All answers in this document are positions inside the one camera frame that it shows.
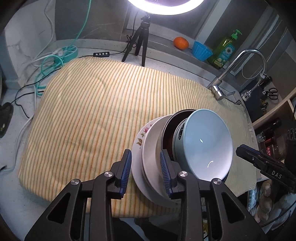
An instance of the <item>white daisy on label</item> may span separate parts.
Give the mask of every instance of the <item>white daisy on label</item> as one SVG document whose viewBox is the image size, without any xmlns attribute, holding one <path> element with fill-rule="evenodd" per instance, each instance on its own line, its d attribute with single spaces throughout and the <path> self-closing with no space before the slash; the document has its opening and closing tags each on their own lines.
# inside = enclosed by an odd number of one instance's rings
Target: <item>white daisy on label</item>
<svg viewBox="0 0 296 241">
<path fill-rule="evenodd" d="M 232 48 L 227 47 L 227 48 L 225 49 L 225 52 L 228 53 L 228 54 L 232 54 Z"/>
</svg>

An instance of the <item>bottle label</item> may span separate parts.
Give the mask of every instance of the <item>bottle label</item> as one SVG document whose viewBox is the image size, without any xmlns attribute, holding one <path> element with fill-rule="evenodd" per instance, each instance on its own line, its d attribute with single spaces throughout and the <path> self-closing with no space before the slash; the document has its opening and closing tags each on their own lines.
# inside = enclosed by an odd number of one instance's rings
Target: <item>bottle label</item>
<svg viewBox="0 0 296 241">
<path fill-rule="evenodd" d="M 226 64 L 230 56 L 233 54 L 235 51 L 235 47 L 232 44 L 228 44 L 224 50 L 220 53 L 218 58 L 214 61 L 216 65 L 219 67 L 223 67 L 223 65 Z"/>
</svg>

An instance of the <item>tripod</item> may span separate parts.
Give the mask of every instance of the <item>tripod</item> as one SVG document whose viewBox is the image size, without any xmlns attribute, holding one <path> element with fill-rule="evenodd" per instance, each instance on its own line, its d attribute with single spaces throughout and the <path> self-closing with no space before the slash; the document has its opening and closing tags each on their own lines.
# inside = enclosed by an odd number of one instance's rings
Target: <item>tripod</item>
<svg viewBox="0 0 296 241">
<path fill-rule="evenodd" d="M 142 66 L 145 66 L 145 60 L 146 60 L 146 52 L 147 52 L 147 45 L 148 45 L 148 37 L 149 37 L 149 27 L 150 27 L 150 16 L 147 14 L 146 16 L 141 18 L 142 22 L 140 27 L 135 32 L 135 35 L 133 36 L 132 40 L 129 42 L 128 47 L 126 49 L 126 52 L 122 58 L 121 62 L 124 62 L 132 50 L 133 45 L 136 43 L 137 38 L 139 37 L 135 56 L 139 55 L 140 48 L 143 44 L 143 54 L 142 54 Z"/>
</svg>

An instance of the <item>green pump dispenser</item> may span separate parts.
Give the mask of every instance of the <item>green pump dispenser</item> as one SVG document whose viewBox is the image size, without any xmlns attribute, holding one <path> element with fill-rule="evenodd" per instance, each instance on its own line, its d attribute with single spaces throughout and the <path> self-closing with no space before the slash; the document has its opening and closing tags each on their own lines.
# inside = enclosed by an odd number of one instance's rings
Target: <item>green pump dispenser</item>
<svg viewBox="0 0 296 241">
<path fill-rule="evenodd" d="M 208 58 L 209 63 L 216 69 L 221 69 L 234 53 L 235 47 L 232 43 L 237 40 L 238 34 L 242 35 L 242 33 L 237 29 L 236 33 L 233 33 L 231 37 L 224 38 L 218 47 L 213 51 L 213 55 Z"/>
</svg>

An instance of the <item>chrome faucet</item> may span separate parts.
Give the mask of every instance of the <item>chrome faucet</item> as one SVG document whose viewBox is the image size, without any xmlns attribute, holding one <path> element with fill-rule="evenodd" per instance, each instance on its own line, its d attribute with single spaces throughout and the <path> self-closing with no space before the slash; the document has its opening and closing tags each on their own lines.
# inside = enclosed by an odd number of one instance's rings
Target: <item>chrome faucet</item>
<svg viewBox="0 0 296 241">
<path fill-rule="evenodd" d="M 250 97 L 251 97 L 251 93 L 254 91 L 254 89 L 256 89 L 260 83 L 261 83 L 261 80 L 262 79 L 265 79 L 266 77 L 266 66 L 267 66 L 267 63 L 266 63 L 266 60 L 263 56 L 263 54 L 261 52 L 259 52 L 259 50 L 257 49 L 252 49 L 252 48 L 249 48 L 249 49 L 245 49 L 243 50 L 232 62 L 231 64 L 224 70 L 224 72 L 219 76 L 219 77 L 216 77 L 209 85 L 208 85 L 208 89 L 211 90 L 213 93 L 214 93 L 214 96 L 216 98 L 216 100 L 222 100 L 228 96 L 231 96 L 233 94 L 235 94 L 235 91 L 234 92 L 231 92 L 227 95 L 225 95 L 223 93 L 222 90 L 220 90 L 219 88 L 219 85 L 222 83 L 222 80 L 225 78 L 225 76 L 232 70 L 232 68 L 234 67 L 234 65 L 243 57 L 245 56 L 246 54 L 248 53 L 256 53 L 258 54 L 261 58 L 262 58 L 262 62 L 263 62 L 263 68 L 260 72 L 260 77 L 259 77 L 259 81 L 258 83 L 249 91 L 246 91 L 244 93 L 241 94 L 241 97 L 244 101 L 247 101 Z"/>
</svg>

